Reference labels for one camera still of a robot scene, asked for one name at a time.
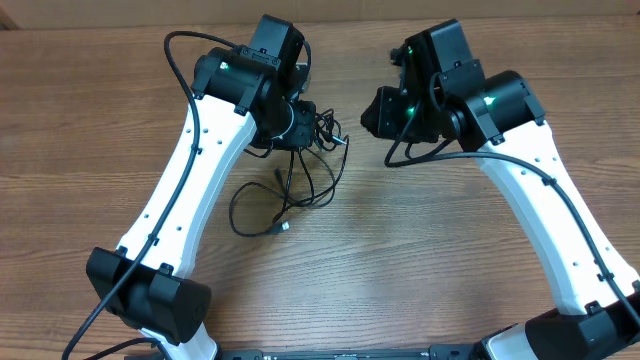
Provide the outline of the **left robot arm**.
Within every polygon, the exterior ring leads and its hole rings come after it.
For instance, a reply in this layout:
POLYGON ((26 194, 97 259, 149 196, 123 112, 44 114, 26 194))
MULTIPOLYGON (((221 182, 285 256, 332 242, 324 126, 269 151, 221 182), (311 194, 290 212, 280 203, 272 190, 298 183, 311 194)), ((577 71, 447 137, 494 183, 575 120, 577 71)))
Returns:
POLYGON ((183 88, 176 148, 143 212, 114 250, 95 248, 87 276, 102 309, 140 332, 158 359, 212 359, 204 319, 210 289, 191 278, 205 224, 248 147, 297 151, 314 137, 315 106, 301 99, 309 48, 285 20, 265 15, 251 41, 217 39, 183 88))

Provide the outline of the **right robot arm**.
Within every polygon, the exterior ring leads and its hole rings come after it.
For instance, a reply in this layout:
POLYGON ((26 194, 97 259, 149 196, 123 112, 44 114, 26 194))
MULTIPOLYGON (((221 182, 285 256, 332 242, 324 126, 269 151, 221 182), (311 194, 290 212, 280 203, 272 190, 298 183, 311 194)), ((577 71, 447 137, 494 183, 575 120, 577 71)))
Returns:
POLYGON ((391 51, 398 87, 377 90, 362 125, 405 152, 403 164, 473 159, 511 207, 549 283, 554 308, 431 359, 603 359, 639 340, 639 275, 607 239, 570 178, 527 81, 486 77, 460 23, 448 20, 391 51), (421 156, 410 154, 430 143, 421 156))

